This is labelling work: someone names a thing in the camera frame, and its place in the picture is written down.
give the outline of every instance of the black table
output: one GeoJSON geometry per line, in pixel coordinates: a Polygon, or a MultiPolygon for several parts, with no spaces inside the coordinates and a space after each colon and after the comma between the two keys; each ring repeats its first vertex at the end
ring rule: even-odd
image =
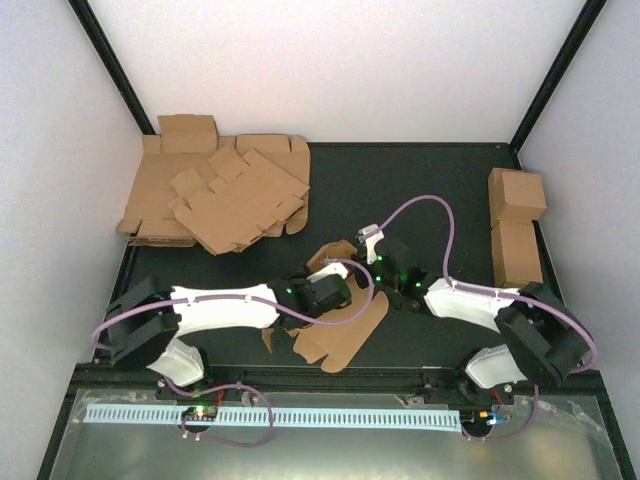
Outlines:
{"type": "MultiPolygon", "coordinates": [[[[199,246],[130,247],[113,297],[151,274],[170,285],[204,289],[241,288],[283,276],[323,244],[343,238],[353,241],[358,229],[381,223],[404,201],[425,193],[443,197],[455,214],[451,275],[493,285],[487,180],[493,167],[520,168],[506,144],[311,144],[311,152],[309,222],[300,233],[265,238],[242,254],[221,256],[199,246]]],[[[560,295],[539,226],[535,226],[545,283],[560,295]]],[[[435,202],[423,202],[406,210],[385,233],[402,239],[420,255],[425,267],[441,272],[448,231],[444,209],[435,202]]],[[[466,322],[391,309],[349,367],[328,375],[295,354],[292,340],[284,334],[277,337],[271,354],[260,333],[249,328],[198,333],[184,340],[207,351],[221,381],[241,378],[266,391],[360,393],[411,393],[423,385],[425,366],[453,368],[473,350],[502,343],[497,334],[466,322]]],[[[63,431],[78,389],[155,385],[153,372],[114,372],[102,355],[98,351],[93,363],[77,366],[43,471],[55,458],[59,444],[55,433],[63,431]]],[[[621,468],[633,478],[598,372],[574,375],[562,388],[542,393],[597,397],[621,468]]]]}

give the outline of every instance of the wall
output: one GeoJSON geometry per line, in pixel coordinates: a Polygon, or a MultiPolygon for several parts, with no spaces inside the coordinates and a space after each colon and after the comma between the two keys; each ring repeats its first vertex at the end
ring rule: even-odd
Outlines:
{"type": "Polygon", "coordinates": [[[640,4],[608,2],[521,152],[545,175],[542,227],[566,300],[593,333],[640,471],[640,4]]]}
{"type": "Polygon", "coordinates": [[[334,142],[509,141],[583,3],[91,2],[154,122],[334,142]]]}
{"type": "Polygon", "coordinates": [[[0,478],[32,479],[90,358],[141,146],[64,0],[4,2],[0,22],[0,478]]]}

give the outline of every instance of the small stacked box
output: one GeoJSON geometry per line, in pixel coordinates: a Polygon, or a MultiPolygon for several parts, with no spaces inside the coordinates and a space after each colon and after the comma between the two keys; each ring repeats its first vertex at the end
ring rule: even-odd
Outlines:
{"type": "Polygon", "coordinates": [[[497,287],[542,282],[533,227],[547,209],[542,176],[494,168],[489,176],[491,249],[497,287]]]}
{"type": "Polygon", "coordinates": [[[288,135],[219,137],[210,115],[158,117],[143,137],[122,234],[130,244],[241,252],[260,238],[297,233],[308,218],[311,154],[288,135]]]}

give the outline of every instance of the purple cable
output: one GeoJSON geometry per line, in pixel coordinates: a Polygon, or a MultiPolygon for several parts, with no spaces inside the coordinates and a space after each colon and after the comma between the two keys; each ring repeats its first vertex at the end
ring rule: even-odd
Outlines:
{"type": "MultiPolygon", "coordinates": [[[[364,305],[362,306],[362,308],[360,308],[360,310],[358,310],[354,315],[352,315],[349,318],[346,318],[344,320],[340,320],[337,322],[326,322],[324,320],[318,320],[312,317],[308,317],[306,315],[303,315],[301,313],[296,312],[295,310],[291,310],[290,308],[287,308],[283,305],[280,305],[276,302],[272,302],[271,300],[267,300],[266,298],[261,298],[261,297],[254,297],[251,296],[251,301],[255,301],[258,303],[263,303],[265,305],[269,305],[270,307],[275,308],[276,310],[280,311],[280,312],[284,312],[288,315],[291,315],[292,317],[295,318],[299,318],[300,320],[304,320],[305,322],[309,322],[309,323],[313,323],[315,325],[344,325],[346,323],[352,322],[355,319],[357,319],[358,317],[360,317],[366,310],[367,308],[369,308],[369,305],[371,305],[371,302],[373,301],[373,295],[375,293],[375,285],[373,283],[373,278],[371,277],[371,274],[367,271],[366,268],[364,268],[362,265],[360,265],[357,262],[354,262],[353,260],[346,260],[346,259],[339,259],[339,260],[329,260],[329,263],[343,263],[343,264],[347,264],[347,265],[351,265],[352,267],[355,267],[357,269],[359,269],[364,276],[367,279],[367,282],[369,283],[368,289],[367,289],[367,301],[364,303],[364,305]]],[[[228,293],[228,294],[211,294],[211,295],[200,295],[198,297],[195,297],[193,299],[194,303],[199,303],[199,302],[208,302],[208,301],[213,301],[213,300],[241,300],[241,301],[246,301],[247,300],[247,295],[243,295],[243,294],[232,294],[232,293],[228,293]]],[[[169,307],[172,305],[179,305],[179,304],[184,304],[184,303],[188,303],[189,300],[186,298],[176,298],[176,299],[172,299],[172,300],[161,300],[159,302],[153,302],[153,303],[148,303],[147,305],[141,305],[140,307],[135,307],[132,308],[131,310],[127,310],[126,312],[122,312],[119,315],[116,315],[113,318],[110,318],[109,320],[107,320],[106,322],[104,322],[102,325],[100,325],[98,328],[96,328],[93,333],[91,334],[91,340],[93,341],[93,344],[96,348],[100,348],[102,350],[110,350],[111,348],[107,345],[103,345],[101,343],[98,342],[99,338],[100,338],[100,334],[102,332],[104,332],[106,329],[114,326],[116,323],[119,323],[129,317],[133,317],[134,315],[138,315],[140,313],[143,312],[148,312],[149,310],[156,310],[159,308],[164,308],[164,307],[169,307]]]]}
{"type": "Polygon", "coordinates": [[[264,402],[264,405],[267,408],[267,413],[269,414],[269,428],[267,430],[267,433],[265,433],[264,437],[262,437],[260,440],[256,440],[255,442],[249,442],[249,443],[236,442],[235,440],[229,440],[227,438],[217,437],[214,435],[190,432],[189,430],[187,430],[187,426],[186,426],[186,423],[189,420],[189,417],[185,417],[182,420],[182,423],[180,425],[180,428],[185,435],[193,435],[194,437],[203,438],[205,440],[210,440],[212,442],[222,443],[224,445],[229,445],[232,447],[242,447],[242,448],[260,447],[265,443],[269,442],[275,436],[275,428],[274,428],[275,415],[273,414],[273,409],[271,408],[271,404],[269,403],[269,401],[259,390],[256,390],[255,388],[250,387],[249,385],[242,385],[240,383],[236,383],[236,384],[219,385],[217,387],[207,388],[206,390],[201,390],[199,392],[187,392],[185,390],[181,390],[180,388],[178,388],[175,385],[175,383],[173,383],[169,378],[165,377],[164,380],[169,386],[169,388],[173,390],[175,393],[177,393],[178,395],[182,395],[183,397],[190,397],[190,398],[199,397],[201,395],[208,395],[210,393],[219,392],[221,390],[246,390],[247,392],[251,392],[254,395],[257,395],[258,398],[260,398],[260,400],[264,402]]]}
{"type": "MultiPolygon", "coordinates": [[[[412,198],[411,200],[408,200],[406,202],[404,202],[402,205],[400,205],[390,216],[389,218],[387,218],[384,223],[382,225],[380,225],[380,227],[371,232],[368,236],[371,235],[375,235],[377,232],[382,231],[384,228],[386,228],[403,210],[405,210],[407,207],[409,207],[410,205],[413,205],[416,202],[420,202],[423,200],[435,200],[436,202],[440,203],[445,210],[447,211],[447,214],[449,215],[449,241],[447,242],[447,248],[444,252],[444,258],[442,260],[442,275],[445,279],[445,281],[451,285],[454,286],[454,280],[449,276],[449,257],[451,256],[451,249],[453,247],[453,238],[454,238],[454,234],[455,234],[455,220],[453,217],[453,210],[451,210],[451,206],[442,198],[436,196],[436,195],[420,195],[418,197],[412,198]]],[[[491,287],[473,287],[470,285],[465,285],[465,284],[461,284],[459,282],[455,283],[455,288],[458,288],[459,290],[465,291],[465,292],[469,292],[469,293],[477,293],[480,295],[487,295],[490,297],[495,297],[496,296],[496,290],[494,288],[491,287]]],[[[585,370],[589,370],[590,368],[593,368],[596,364],[596,362],[598,361],[598,347],[596,346],[595,342],[593,341],[593,339],[591,338],[591,335],[589,335],[589,333],[584,329],[584,327],[580,326],[575,320],[573,320],[571,317],[569,317],[568,315],[564,314],[563,312],[561,312],[560,310],[553,308],[549,305],[547,305],[546,303],[542,303],[538,300],[534,300],[532,298],[528,298],[522,295],[518,295],[518,294],[514,294],[514,293],[507,293],[507,292],[500,292],[498,293],[498,297],[500,298],[505,298],[505,299],[510,299],[510,300],[516,300],[519,302],[524,302],[527,303],[529,305],[534,305],[542,310],[545,310],[547,312],[549,312],[550,314],[552,314],[553,316],[559,318],[560,320],[564,321],[567,325],[569,325],[571,328],[573,328],[578,335],[580,335],[582,337],[582,339],[585,341],[585,343],[589,346],[589,350],[591,351],[591,358],[589,359],[589,361],[587,363],[585,363],[584,365],[580,366],[580,367],[576,367],[572,370],[573,373],[580,373],[580,372],[584,372],[585,370]]]]}
{"type": "Polygon", "coordinates": [[[533,386],[533,406],[531,407],[531,415],[529,415],[529,418],[527,419],[527,423],[525,423],[522,427],[520,427],[515,432],[510,433],[509,435],[505,435],[504,437],[497,437],[497,438],[474,437],[473,435],[470,435],[469,432],[467,432],[464,427],[462,427],[462,434],[465,437],[467,437],[469,441],[474,440],[477,442],[502,442],[504,440],[509,440],[513,437],[517,437],[522,432],[524,432],[527,428],[533,425],[533,422],[536,420],[536,417],[538,416],[538,399],[539,398],[540,398],[540,393],[538,391],[538,386],[534,385],[533,386]]]}

